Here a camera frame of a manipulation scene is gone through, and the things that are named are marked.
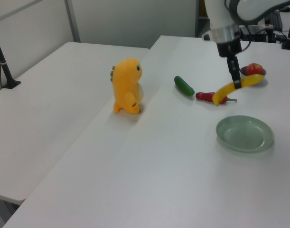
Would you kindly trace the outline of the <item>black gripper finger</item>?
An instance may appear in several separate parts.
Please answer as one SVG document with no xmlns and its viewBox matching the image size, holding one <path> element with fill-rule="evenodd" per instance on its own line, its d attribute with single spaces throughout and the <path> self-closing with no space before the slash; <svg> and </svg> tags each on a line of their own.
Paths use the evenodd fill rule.
<svg viewBox="0 0 290 228">
<path fill-rule="evenodd" d="M 241 78 L 240 78 L 240 68 L 239 68 L 239 63 L 236 56 L 234 56 L 232 59 L 232 80 L 233 80 L 235 88 L 242 87 Z"/>
<path fill-rule="evenodd" d="M 235 89 L 238 88 L 238 60 L 236 57 L 229 57 L 227 59 L 227 65 L 232 77 Z"/>
</svg>

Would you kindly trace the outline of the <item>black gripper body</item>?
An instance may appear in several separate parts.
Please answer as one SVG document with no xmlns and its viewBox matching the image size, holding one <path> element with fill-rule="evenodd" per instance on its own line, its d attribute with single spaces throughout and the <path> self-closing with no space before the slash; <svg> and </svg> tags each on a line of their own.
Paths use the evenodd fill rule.
<svg viewBox="0 0 290 228">
<path fill-rule="evenodd" d="M 220 57 L 232 58 L 242 51 L 238 24 L 211 29 Z"/>
</svg>

